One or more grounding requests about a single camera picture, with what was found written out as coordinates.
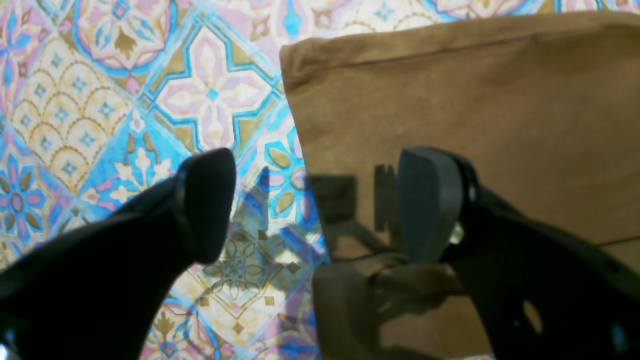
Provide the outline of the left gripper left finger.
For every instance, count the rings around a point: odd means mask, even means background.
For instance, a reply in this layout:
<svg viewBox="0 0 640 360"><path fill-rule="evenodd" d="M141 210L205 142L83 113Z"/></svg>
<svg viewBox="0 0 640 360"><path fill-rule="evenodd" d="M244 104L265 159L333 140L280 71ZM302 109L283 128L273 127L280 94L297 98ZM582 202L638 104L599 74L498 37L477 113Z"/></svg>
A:
<svg viewBox="0 0 640 360"><path fill-rule="evenodd" d="M107 218L30 251L1 273L3 360L136 360L170 288L226 243L236 186L228 148Z"/></svg>

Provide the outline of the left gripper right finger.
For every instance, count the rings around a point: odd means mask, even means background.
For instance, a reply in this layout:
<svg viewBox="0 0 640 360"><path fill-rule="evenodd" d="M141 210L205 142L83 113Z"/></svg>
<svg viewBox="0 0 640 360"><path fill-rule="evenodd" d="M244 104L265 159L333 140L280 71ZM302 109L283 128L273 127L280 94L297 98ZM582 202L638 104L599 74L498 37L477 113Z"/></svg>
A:
<svg viewBox="0 0 640 360"><path fill-rule="evenodd" d="M639 358L638 274L526 217L454 153L405 148L397 184L408 259L452 267L496 359Z"/></svg>

